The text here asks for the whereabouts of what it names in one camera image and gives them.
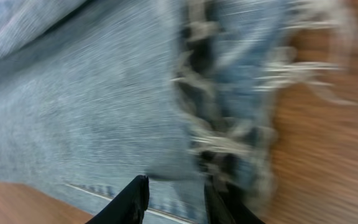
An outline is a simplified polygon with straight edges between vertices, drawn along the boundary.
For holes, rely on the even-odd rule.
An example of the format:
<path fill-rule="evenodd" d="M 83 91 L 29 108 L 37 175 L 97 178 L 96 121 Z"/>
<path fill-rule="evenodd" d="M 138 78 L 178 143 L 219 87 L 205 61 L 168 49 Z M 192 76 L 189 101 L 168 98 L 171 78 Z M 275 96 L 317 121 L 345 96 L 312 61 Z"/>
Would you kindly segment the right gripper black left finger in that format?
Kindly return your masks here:
<path fill-rule="evenodd" d="M 86 224 L 142 224 L 149 197 L 149 178 L 138 175 Z"/>

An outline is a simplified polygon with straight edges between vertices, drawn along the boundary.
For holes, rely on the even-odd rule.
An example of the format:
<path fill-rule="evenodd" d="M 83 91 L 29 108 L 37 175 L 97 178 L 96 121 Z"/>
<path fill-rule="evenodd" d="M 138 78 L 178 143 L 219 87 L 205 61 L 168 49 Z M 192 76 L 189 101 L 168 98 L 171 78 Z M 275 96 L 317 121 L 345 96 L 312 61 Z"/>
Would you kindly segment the light blue denim jeans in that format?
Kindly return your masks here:
<path fill-rule="evenodd" d="M 275 92 L 342 70 L 346 1 L 0 1 L 0 181 L 96 214 L 137 175 L 146 223 L 265 215 Z"/>

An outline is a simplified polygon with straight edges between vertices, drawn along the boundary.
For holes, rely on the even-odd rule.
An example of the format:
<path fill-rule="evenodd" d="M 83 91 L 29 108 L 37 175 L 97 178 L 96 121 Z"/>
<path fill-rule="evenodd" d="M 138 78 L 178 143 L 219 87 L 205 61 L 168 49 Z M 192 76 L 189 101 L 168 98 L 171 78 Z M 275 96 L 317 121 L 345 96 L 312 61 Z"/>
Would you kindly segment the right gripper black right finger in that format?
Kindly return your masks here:
<path fill-rule="evenodd" d="M 219 191 L 214 184 L 204 185 L 204 201 L 209 224 L 265 224 L 240 199 L 240 188 L 226 184 Z"/>

